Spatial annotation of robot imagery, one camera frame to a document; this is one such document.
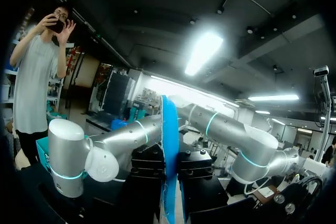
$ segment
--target man's hand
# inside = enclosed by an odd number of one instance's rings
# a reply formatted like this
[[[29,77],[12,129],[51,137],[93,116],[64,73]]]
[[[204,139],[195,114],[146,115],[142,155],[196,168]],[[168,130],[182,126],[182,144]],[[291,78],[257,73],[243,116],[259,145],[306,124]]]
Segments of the man's hand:
[[[60,46],[65,46],[70,34],[72,33],[72,31],[74,30],[76,26],[73,20],[71,22],[69,20],[67,21],[68,21],[68,25],[66,26],[66,24],[64,23],[62,32],[60,32],[59,34],[56,34],[56,37],[57,37],[57,40]]]
[[[40,34],[45,29],[48,28],[48,26],[53,26],[56,24],[56,21],[58,19],[55,17],[55,14],[49,14],[45,16],[32,30],[34,34]]]

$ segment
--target hair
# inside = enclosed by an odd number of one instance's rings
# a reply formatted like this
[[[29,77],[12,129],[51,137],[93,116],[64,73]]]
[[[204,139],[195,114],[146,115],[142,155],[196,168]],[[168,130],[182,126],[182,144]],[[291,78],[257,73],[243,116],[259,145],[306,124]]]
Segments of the hair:
[[[58,7],[62,7],[62,8],[64,8],[65,10],[67,10],[67,11],[68,11],[68,18],[71,17],[73,6],[72,6],[69,2],[62,2],[62,3],[59,3],[59,4],[56,6],[56,8],[58,8]]]

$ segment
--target man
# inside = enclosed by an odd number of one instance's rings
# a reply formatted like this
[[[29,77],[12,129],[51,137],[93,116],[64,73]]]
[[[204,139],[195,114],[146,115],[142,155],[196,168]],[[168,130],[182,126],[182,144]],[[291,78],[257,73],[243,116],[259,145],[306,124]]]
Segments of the man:
[[[332,144],[328,147],[328,149],[324,153],[322,161],[321,161],[322,163],[329,166],[335,148],[336,148],[336,137],[334,137],[334,139],[332,140]]]
[[[66,43],[76,24],[68,20],[72,9],[62,3],[54,13],[44,17],[16,45],[10,57],[11,66],[19,67],[16,76],[13,121],[20,145],[30,164],[38,162],[36,140],[48,135],[47,87],[49,78],[66,75]],[[61,33],[48,29],[60,20]],[[59,47],[51,40],[57,37]]]

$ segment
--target black pants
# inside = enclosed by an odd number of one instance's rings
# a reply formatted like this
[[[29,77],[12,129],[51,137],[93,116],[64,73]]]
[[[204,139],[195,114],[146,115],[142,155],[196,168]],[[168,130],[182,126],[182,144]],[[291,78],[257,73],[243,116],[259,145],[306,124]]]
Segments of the black pants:
[[[40,159],[38,157],[36,140],[48,136],[48,131],[46,130],[43,132],[34,132],[32,134],[28,134],[16,130],[16,133],[19,136],[21,148],[28,158],[30,164],[32,165],[38,163]]]

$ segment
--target white robotic arm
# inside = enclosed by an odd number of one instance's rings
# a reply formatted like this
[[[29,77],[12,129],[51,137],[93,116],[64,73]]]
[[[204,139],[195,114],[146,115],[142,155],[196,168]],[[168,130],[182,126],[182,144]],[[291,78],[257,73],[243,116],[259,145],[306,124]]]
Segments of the white robotic arm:
[[[289,148],[278,151],[278,141],[269,133],[240,123],[228,116],[189,103],[179,96],[169,97],[179,117],[219,143],[240,149],[232,165],[232,176],[242,184],[284,174],[298,163],[298,152]]]
[[[223,114],[170,97],[179,117],[216,141],[240,149],[232,165],[233,177],[251,184],[266,176],[284,174],[298,153],[289,148],[277,151],[278,141],[267,132],[242,124]],[[83,192],[84,168],[95,180],[107,182],[118,173],[118,155],[143,144],[156,142],[162,134],[161,115],[148,116],[107,134],[85,138],[82,128],[63,119],[49,125],[50,167],[57,190],[71,198]]]

